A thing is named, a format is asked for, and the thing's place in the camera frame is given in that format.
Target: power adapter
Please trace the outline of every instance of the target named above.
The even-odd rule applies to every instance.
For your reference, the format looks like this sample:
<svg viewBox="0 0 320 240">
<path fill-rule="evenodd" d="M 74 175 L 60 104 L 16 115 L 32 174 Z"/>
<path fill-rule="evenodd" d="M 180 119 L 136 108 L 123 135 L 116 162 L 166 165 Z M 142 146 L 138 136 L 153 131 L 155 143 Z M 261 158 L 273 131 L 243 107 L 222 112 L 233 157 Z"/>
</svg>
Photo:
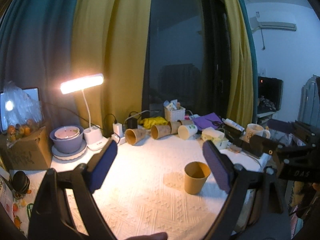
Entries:
<svg viewBox="0 0 320 240">
<path fill-rule="evenodd" d="M 123 137 L 122 124 L 117 122 L 112 124 L 113 132 L 119 135 L 120 138 Z"/>
<path fill-rule="evenodd" d="M 138 128 L 138 119 L 137 118 L 130 118 L 127 120 L 127 128 L 128 129 L 137 129 Z"/>
</svg>

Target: hand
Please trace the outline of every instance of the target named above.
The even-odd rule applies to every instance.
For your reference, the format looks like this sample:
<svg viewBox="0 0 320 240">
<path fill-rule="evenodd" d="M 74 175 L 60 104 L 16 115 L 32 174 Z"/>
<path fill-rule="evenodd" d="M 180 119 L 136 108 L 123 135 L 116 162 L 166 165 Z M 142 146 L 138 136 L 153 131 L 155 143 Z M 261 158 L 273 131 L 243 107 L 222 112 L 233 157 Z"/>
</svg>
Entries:
<svg viewBox="0 0 320 240">
<path fill-rule="evenodd" d="M 126 240 L 167 240 L 167 239 L 168 239 L 167 233 L 162 232 L 162 233 L 157 233 L 150 236 L 133 236 L 133 237 L 129 237 Z"/>
</svg>

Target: white plate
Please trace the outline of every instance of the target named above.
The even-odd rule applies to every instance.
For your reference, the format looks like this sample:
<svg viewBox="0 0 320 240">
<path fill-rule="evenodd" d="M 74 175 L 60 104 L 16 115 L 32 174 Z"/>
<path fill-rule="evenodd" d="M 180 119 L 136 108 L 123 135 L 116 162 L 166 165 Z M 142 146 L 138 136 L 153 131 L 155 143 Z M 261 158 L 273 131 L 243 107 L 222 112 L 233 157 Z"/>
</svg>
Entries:
<svg viewBox="0 0 320 240">
<path fill-rule="evenodd" d="M 53 155 L 57 159 L 62 160 L 62 161 L 69 161 L 69 160 L 73 160 L 75 158 L 78 158 L 82 154 L 84 154 L 86 149 L 87 149 L 87 143 L 85 140 L 82 140 L 82 144 L 81 144 L 80 149 L 77 150 L 76 152 L 73 152 L 73 153 L 61 153 L 54 147 L 54 145 L 51 148 Z"/>
<path fill-rule="evenodd" d="M 54 136 L 57 139 L 70 139 L 77 136 L 80 133 L 80 129 L 76 126 L 63 126 L 55 131 Z"/>
</svg>

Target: plastic bag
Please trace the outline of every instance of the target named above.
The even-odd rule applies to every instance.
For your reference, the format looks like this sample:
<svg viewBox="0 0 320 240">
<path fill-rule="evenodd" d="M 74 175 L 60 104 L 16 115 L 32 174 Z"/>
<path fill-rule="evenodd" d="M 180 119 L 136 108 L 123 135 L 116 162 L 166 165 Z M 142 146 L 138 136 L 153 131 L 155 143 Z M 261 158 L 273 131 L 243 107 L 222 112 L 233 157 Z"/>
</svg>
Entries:
<svg viewBox="0 0 320 240">
<path fill-rule="evenodd" d="M 7 147 L 37 131 L 43 121 L 41 105 L 12 81 L 4 87 L 4 115 L 7 122 Z"/>
<path fill-rule="evenodd" d="M 151 129 L 153 125 L 166 125 L 168 121 L 161 116 L 142 119 L 139 124 L 143 124 L 145 129 Z"/>
</svg>

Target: table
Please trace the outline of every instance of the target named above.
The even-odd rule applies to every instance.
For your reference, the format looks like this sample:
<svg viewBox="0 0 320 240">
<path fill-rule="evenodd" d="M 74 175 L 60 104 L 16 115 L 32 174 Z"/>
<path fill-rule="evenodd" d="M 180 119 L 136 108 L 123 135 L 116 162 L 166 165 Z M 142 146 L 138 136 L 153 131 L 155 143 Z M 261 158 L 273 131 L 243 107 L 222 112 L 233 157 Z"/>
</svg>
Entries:
<svg viewBox="0 0 320 240">
<path fill-rule="evenodd" d="M 109 227 L 118 239 L 166 231 L 169 239 L 200 239 L 208 231 L 227 197 L 211 174 L 199 195 L 183 189 L 184 167 L 192 161 L 205 162 L 202 140 L 182 140 L 176 135 L 154 140 L 147 136 L 136 146 L 118 147 L 118 155 L 100 190 L 93 197 Z M 87 163 L 93 154 L 89 149 L 75 161 L 53 158 L 51 167 L 67 171 Z M 263 154 L 254 161 L 244 154 L 222 150 L 233 163 L 259 171 L 269 160 Z M 45 171 L 26 171 L 33 201 Z M 67 190 L 70 209 L 77 229 L 86 233 L 72 190 Z M 21 227 L 27 230 L 28 221 Z"/>
</svg>

